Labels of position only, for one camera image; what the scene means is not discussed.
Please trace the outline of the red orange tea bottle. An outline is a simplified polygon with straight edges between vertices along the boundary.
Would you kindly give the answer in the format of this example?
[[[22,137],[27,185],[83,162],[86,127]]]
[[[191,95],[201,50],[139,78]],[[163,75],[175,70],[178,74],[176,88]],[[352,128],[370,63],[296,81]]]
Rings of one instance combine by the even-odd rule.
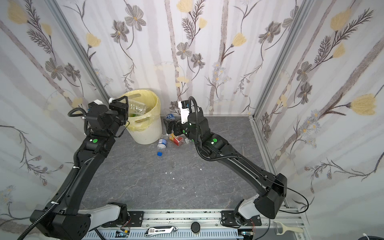
[[[184,143],[184,138],[180,136],[175,136],[174,134],[169,135],[169,140],[175,144],[176,146],[180,147]]]

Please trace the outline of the blue label bottle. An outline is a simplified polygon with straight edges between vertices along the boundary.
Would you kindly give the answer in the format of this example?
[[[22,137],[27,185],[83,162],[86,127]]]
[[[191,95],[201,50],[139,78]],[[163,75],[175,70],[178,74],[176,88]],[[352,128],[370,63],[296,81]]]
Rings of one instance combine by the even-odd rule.
[[[175,117],[174,117],[173,114],[168,114],[168,115],[166,115],[166,119],[168,119],[168,120],[174,120]]]
[[[159,139],[158,144],[157,144],[157,156],[161,157],[167,147],[167,140],[166,139]]]

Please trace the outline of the clear crushed bottle white cap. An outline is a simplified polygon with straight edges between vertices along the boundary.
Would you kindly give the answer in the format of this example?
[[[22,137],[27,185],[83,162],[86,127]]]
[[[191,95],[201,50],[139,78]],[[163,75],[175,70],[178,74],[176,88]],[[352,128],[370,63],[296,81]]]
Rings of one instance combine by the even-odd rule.
[[[129,114],[142,116],[147,112],[147,105],[138,101],[129,100]]]

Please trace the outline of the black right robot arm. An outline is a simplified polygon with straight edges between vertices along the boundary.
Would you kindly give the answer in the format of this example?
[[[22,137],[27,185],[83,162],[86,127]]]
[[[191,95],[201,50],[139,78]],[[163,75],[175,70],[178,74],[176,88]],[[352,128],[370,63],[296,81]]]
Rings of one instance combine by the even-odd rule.
[[[255,190],[256,195],[243,200],[236,213],[243,219],[263,215],[275,219],[287,195],[288,180],[283,174],[274,175],[248,160],[225,138],[215,134],[194,97],[177,103],[181,116],[165,119],[168,134],[184,135],[192,141],[198,155],[207,162],[219,162],[238,174]]]

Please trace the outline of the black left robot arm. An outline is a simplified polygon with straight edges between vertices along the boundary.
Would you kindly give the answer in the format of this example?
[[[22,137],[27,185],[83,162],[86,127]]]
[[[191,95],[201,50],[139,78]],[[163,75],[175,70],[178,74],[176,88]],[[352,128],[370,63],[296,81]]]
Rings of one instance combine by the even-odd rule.
[[[34,210],[30,217],[31,225],[19,236],[23,240],[34,228],[46,237],[61,240],[81,240],[88,231],[104,223],[116,221],[121,207],[107,205],[101,211],[107,216],[97,218],[98,210],[80,213],[83,196],[100,165],[107,158],[114,145],[117,132],[125,126],[129,118],[129,99],[126,96],[110,99],[109,105],[93,101],[88,110],[74,108],[69,117],[84,119],[85,139],[75,151],[73,167],[43,210]]]

